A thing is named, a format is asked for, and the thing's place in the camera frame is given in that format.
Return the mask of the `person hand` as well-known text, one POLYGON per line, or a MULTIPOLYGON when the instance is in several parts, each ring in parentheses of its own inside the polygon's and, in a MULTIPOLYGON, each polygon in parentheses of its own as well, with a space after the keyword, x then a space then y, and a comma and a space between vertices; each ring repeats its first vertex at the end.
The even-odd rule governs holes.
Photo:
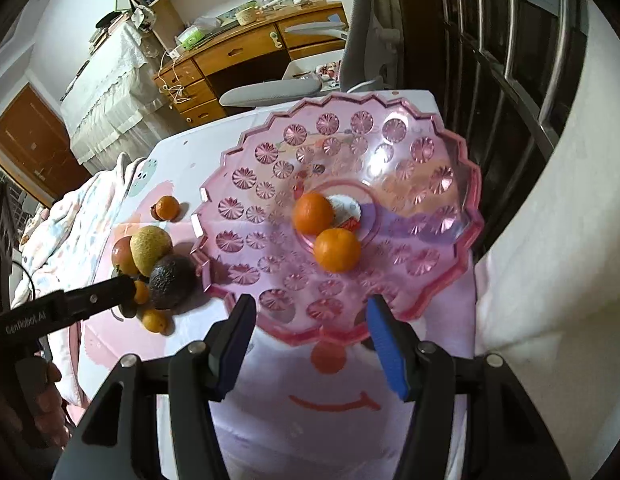
POLYGON ((63 399, 56 388, 62 379, 58 368, 40 356, 17 363, 0 361, 0 454, 13 452, 16 434, 28 425, 17 408, 25 401, 27 422, 33 423, 35 437, 46 446, 64 448, 70 438, 66 427, 63 399))

